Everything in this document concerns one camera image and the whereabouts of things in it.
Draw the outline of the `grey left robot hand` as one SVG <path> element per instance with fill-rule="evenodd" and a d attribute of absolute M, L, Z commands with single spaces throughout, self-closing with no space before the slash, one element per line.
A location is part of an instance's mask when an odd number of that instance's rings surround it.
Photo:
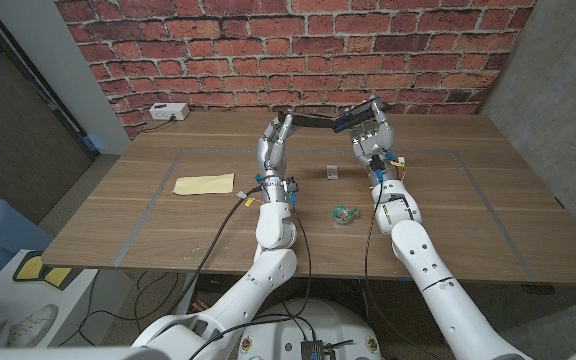
<path fill-rule="evenodd" d="M 268 203 L 288 202 L 284 186 L 286 156 L 285 143 L 294 132 L 293 115 L 288 114 L 283 122 L 274 118 L 257 143 L 257 162 L 259 165 L 264 200 Z"/>

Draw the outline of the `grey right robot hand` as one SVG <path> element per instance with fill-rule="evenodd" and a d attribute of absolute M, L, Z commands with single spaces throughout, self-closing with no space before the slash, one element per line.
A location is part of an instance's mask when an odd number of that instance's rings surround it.
<path fill-rule="evenodd" d="M 360 166 L 367 172 L 373 185 L 381 180 L 399 180 L 391 149 L 394 130 L 388 123 L 387 105 L 380 97 L 373 97 L 352 108 L 349 136 Z"/>

